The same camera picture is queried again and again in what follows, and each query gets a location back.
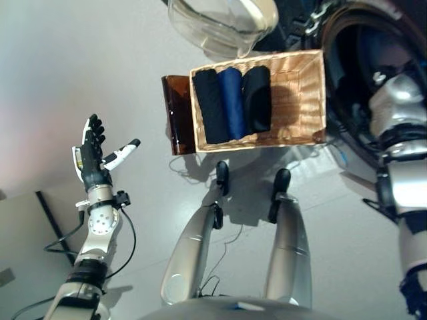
washing machine drum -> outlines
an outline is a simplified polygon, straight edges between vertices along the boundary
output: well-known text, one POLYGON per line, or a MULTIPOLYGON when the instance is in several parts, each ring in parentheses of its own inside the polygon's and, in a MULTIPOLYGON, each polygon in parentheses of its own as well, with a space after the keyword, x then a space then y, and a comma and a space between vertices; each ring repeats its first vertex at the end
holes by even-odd
POLYGON ((325 17, 308 42, 324 49, 331 112, 372 166, 379 148, 369 130, 371 96, 401 73, 426 96, 426 16, 425 0, 349 1, 325 17))
POLYGON ((425 96, 427 1, 276 0, 276 5, 279 25, 256 49, 322 48, 329 121, 349 133, 347 143, 375 167, 379 149, 369 130, 371 96, 399 73, 411 76, 425 96))

blue folded cloth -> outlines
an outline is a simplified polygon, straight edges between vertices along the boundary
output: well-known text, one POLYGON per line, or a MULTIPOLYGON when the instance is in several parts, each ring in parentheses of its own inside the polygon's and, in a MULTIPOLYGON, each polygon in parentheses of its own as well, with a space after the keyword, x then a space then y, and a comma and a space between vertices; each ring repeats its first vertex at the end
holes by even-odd
POLYGON ((228 67, 218 73, 218 81, 229 136, 231 139, 241 139, 247 135, 242 102, 242 73, 228 67))

floor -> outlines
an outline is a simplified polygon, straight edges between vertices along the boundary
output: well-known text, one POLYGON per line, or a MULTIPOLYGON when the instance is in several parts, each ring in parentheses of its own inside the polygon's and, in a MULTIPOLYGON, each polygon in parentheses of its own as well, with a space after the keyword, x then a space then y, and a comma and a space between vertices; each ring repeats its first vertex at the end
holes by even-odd
MULTIPOLYGON (((141 319, 161 306, 159 285, 167 259, 221 159, 230 164, 231 192, 224 204, 224 228, 212 232, 205 276, 223 255, 224 242, 243 229, 213 272, 221 279, 216 294, 262 296, 275 233, 266 222, 272 180, 286 166, 310 242, 313 308, 338 319, 409 319, 398 292, 397 230, 361 202, 361 196, 373 197, 373 192, 341 175, 323 146, 173 159, 171 189, 153 195, 157 212, 144 216, 137 206, 128 210, 137 226, 138 249, 130 266, 108 283, 105 303, 114 319, 141 319)), ((126 258, 130 239, 124 225, 118 247, 127 249, 116 253, 112 269, 126 258)), ((214 285, 209 283, 203 293, 214 285)))

wire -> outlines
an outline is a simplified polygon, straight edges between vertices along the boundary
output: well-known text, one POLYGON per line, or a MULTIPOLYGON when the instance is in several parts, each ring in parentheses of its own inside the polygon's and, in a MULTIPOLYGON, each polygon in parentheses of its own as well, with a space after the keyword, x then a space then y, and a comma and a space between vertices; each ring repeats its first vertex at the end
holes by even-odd
POLYGON ((214 295, 215 290, 216 290, 217 286, 220 284, 221 279, 217 275, 211 275, 211 274, 215 271, 215 269, 218 267, 218 265, 220 265, 222 259, 224 259, 224 257, 226 256, 226 254, 227 254, 227 245, 229 245, 229 244, 237 241, 237 239, 239 239, 240 235, 242 234, 242 231, 243 231, 243 225, 240 225, 240 230, 239 230, 238 234, 234 237, 234 239, 231 240, 231 241, 224 242, 224 253, 222 254, 222 256, 220 257, 220 259, 218 260, 218 262, 213 266, 213 268, 211 269, 211 271, 207 275, 206 281, 204 282, 204 284, 200 288, 200 293, 201 293, 201 291, 203 290, 203 288, 207 285, 207 283, 209 281, 211 281, 213 278, 217 278, 218 282, 216 283, 215 287, 213 288, 213 291, 212 291, 212 294, 211 294, 211 295, 214 295))
POLYGON ((201 294, 201 292, 203 291, 203 289, 205 289, 205 287, 206 287, 206 285, 209 283, 209 281, 211 281, 213 278, 218 279, 218 282, 220 282, 220 281, 221 281, 220 277, 218 277, 217 275, 212 275, 211 277, 209 277, 209 279, 207 279, 207 280, 205 281, 205 283, 204 283, 204 284, 201 286, 201 288, 199 289, 200 294, 201 294))
POLYGON ((216 290, 217 286, 220 284, 220 282, 221 282, 221 279, 220 279, 220 278, 218 278, 218 282, 216 283, 215 287, 213 287, 213 290, 212 290, 211 296, 214 296, 215 290, 216 290))
POLYGON ((74 233, 78 232, 80 228, 83 226, 85 222, 85 211, 79 211, 79 225, 68 232, 66 235, 62 236, 58 240, 55 240, 54 242, 48 244, 46 247, 43 248, 44 251, 47 252, 53 252, 53 253, 64 253, 67 255, 78 255, 75 251, 68 251, 68 250, 60 250, 60 249, 51 249, 53 246, 60 244, 62 241, 66 240, 68 237, 72 236, 74 233))
POLYGON ((126 217, 127 221, 129 222, 129 225, 131 226, 131 229, 132 229, 132 233, 133 233, 133 247, 132 247, 132 252, 131 252, 129 258, 127 258, 126 262, 117 271, 114 271, 111 275, 106 276, 105 279, 109 279, 109 278, 113 277, 114 275, 117 275, 121 270, 123 270, 123 268, 126 267, 126 265, 131 261, 131 259, 133 257, 133 254, 135 253, 135 248, 136 248, 136 232, 135 232, 135 227, 133 226, 131 218, 129 217, 129 215, 127 215, 127 213, 123 210, 123 208, 121 208, 121 212, 126 217))
POLYGON ((30 310, 32 308, 38 307, 39 305, 44 305, 46 302, 54 300, 54 298, 55 298, 55 296, 47 298, 47 299, 44 299, 44 300, 36 302, 36 303, 33 303, 32 305, 29 305, 29 306, 27 306, 25 308, 22 308, 21 310, 19 310, 18 312, 16 312, 12 316, 11 320, 16 320, 16 318, 18 318, 18 316, 20 316, 22 313, 27 312, 28 310, 30 310))

folded clothing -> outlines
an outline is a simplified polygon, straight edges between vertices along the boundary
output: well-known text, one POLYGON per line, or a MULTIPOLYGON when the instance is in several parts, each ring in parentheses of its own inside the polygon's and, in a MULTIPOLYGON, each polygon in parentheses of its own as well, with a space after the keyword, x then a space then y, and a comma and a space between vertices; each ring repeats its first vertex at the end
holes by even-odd
POLYGON ((272 123, 270 70, 251 68, 243 77, 243 106, 248 134, 269 131, 272 123))
POLYGON ((220 83, 215 70, 201 70, 193 77, 195 93, 201 109, 207 143, 223 143, 230 140, 220 83))
POLYGON ((242 103, 242 73, 228 67, 218 73, 222 106, 227 118, 228 134, 231 139, 241 139, 246 133, 242 103))

